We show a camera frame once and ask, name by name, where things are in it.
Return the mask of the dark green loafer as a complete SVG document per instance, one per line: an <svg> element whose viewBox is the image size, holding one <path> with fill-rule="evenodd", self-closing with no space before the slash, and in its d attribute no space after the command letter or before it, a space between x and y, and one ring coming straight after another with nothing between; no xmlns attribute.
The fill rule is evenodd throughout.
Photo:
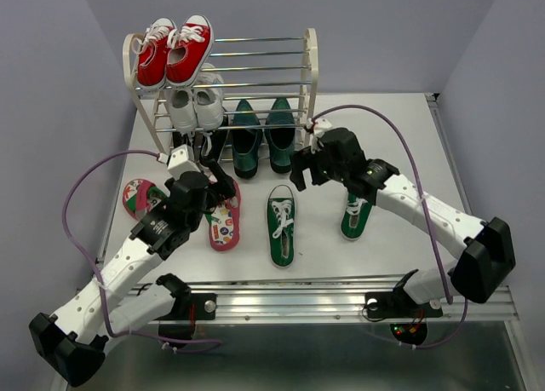
<svg viewBox="0 0 545 391"><path fill-rule="evenodd" d="M250 126L250 129L235 129L232 132L232 157L235 174L242 179L250 179L256 175L259 166L259 149L262 141L262 130L259 118L247 100L241 100L236 107L232 125L235 127Z"/></svg>
<svg viewBox="0 0 545 391"><path fill-rule="evenodd" d="M265 129L265 137L270 165L278 174L291 171L290 159L295 151L295 119L290 110L291 106L286 98L277 98L265 122L266 125L273 125L273 128Z"/></svg>

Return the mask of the pink patterned sandal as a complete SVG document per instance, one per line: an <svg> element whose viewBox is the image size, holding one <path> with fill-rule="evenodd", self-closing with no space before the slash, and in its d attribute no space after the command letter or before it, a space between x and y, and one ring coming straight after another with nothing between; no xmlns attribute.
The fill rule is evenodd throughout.
<svg viewBox="0 0 545 391"><path fill-rule="evenodd" d="M139 221L167 195L149 180L137 178L123 189L122 202L127 212Z"/></svg>
<svg viewBox="0 0 545 391"><path fill-rule="evenodd" d="M219 203L206 220L209 224L209 243L213 250L225 252L237 246L240 239L241 194L234 182L235 196Z"/></svg>

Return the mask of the green canvas sneaker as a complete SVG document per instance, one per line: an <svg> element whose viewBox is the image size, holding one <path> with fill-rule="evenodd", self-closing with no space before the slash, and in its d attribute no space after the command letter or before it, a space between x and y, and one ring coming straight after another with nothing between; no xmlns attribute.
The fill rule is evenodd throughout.
<svg viewBox="0 0 545 391"><path fill-rule="evenodd" d="M276 267L289 267L295 259L295 195L285 184L267 197L266 219L269 253Z"/></svg>
<svg viewBox="0 0 545 391"><path fill-rule="evenodd" d="M359 239L365 229L373 205L349 193L341 220L341 235L348 240Z"/></svg>

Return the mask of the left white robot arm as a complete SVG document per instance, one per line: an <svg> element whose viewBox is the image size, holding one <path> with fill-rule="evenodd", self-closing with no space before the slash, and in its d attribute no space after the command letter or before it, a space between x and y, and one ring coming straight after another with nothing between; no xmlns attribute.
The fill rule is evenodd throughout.
<svg viewBox="0 0 545 391"><path fill-rule="evenodd" d="M154 268L166 261L195 232L203 215L232 198L236 187L218 163L211 175L199 167L170 170L169 196L143 216L118 253L68 303L52 314L38 313L29 324L37 353L70 386L85 384L103 365L115 343L140 335L155 319L186 318L189 328L159 341L173 351L189 351L193 325L204 300L192 299L191 287L167 273L133 300L126 296Z"/></svg>

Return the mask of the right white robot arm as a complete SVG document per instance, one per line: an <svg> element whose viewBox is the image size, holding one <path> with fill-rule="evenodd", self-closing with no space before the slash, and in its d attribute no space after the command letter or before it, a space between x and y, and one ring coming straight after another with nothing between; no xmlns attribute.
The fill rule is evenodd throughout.
<svg viewBox="0 0 545 391"><path fill-rule="evenodd" d="M499 217L483 221L456 210L423 192L390 163L365 157L356 135L346 128L330 129L316 147L305 147L292 158L290 180L298 191L312 183L340 182L349 193L406 220L443 246L454 262L408 272L390 291L368 294L371 319L411 318L419 312L440 316L430 303L448 295L483 304L514 269L516 261L509 225Z"/></svg>

